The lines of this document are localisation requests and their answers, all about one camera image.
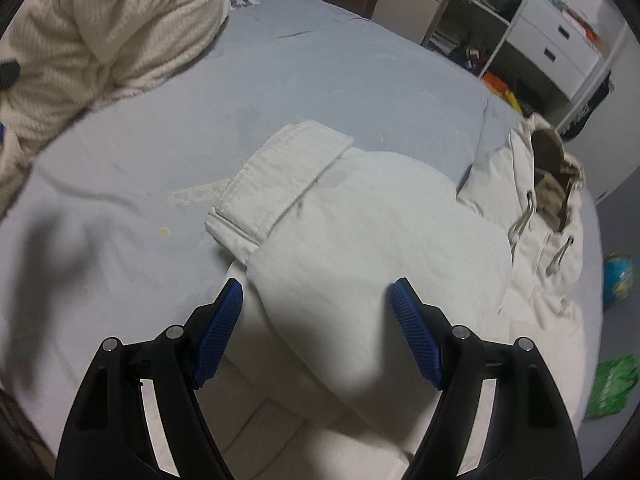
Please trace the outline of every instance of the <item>jacket drawstring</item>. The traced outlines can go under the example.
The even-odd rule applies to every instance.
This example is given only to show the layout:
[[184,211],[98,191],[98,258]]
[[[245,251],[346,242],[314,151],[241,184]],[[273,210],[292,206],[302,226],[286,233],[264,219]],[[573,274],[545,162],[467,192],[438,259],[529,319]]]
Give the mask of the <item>jacket drawstring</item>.
[[511,256],[513,256],[513,251],[524,232],[524,229],[527,227],[527,223],[533,216],[533,213],[536,212],[536,201],[534,200],[533,192],[527,191],[527,208],[525,209],[523,215],[520,219],[511,227],[509,230],[509,243],[511,244]]
[[560,270],[560,264],[562,264],[562,259],[564,258],[564,255],[566,254],[566,252],[569,250],[569,247],[571,247],[573,244],[574,244],[574,237],[569,236],[566,243],[556,253],[556,256],[553,257],[553,259],[551,260],[551,263],[549,263],[549,266],[546,268],[547,276],[552,276],[553,274],[556,274]]

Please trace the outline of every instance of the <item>white wall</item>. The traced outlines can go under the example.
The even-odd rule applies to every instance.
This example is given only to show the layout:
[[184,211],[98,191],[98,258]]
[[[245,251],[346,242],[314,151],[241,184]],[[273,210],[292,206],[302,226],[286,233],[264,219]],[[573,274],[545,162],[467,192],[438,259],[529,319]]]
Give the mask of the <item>white wall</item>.
[[631,32],[611,72],[615,91],[566,144],[584,164],[587,186],[598,202],[640,166],[640,44]]

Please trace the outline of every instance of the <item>globe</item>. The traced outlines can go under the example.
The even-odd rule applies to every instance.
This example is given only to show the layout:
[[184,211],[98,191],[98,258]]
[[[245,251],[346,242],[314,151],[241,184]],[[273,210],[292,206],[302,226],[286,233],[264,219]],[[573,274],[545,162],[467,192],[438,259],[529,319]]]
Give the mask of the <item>globe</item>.
[[634,284],[634,266],[631,258],[623,254],[612,254],[604,260],[605,304],[624,300]]

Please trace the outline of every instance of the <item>white drawer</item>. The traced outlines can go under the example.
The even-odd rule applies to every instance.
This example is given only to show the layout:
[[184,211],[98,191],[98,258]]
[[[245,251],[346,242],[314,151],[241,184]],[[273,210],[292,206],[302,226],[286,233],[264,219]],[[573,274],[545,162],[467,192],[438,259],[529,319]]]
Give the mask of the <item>white drawer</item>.
[[551,40],[536,27],[518,20],[507,41],[530,59],[569,99],[572,99],[586,79]]
[[548,1],[528,0],[520,17],[541,30],[584,75],[600,60],[600,52]]

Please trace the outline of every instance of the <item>metal pin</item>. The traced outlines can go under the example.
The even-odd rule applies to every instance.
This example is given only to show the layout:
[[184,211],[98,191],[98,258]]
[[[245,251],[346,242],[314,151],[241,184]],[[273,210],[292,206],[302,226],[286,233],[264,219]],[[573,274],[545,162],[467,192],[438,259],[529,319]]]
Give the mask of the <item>metal pin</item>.
[[528,337],[521,337],[518,339],[518,346],[522,348],[525,352],[533,350],[533,341]]
[[167,328],[164,334],[169,339],[178,339],[179,337],[182,337],[182,334],[184,334],[184,329],[180,325],[173,325]]
[[451,329],[451,333],[458,339],[466,339],[471,335],[471,330],[464,325],[456,325]]
[[111,352],[112,350],[115,350],[117,347],[118,347],[118,340],[114,337],[107,338],[102,342],[102,349],[105,352]]

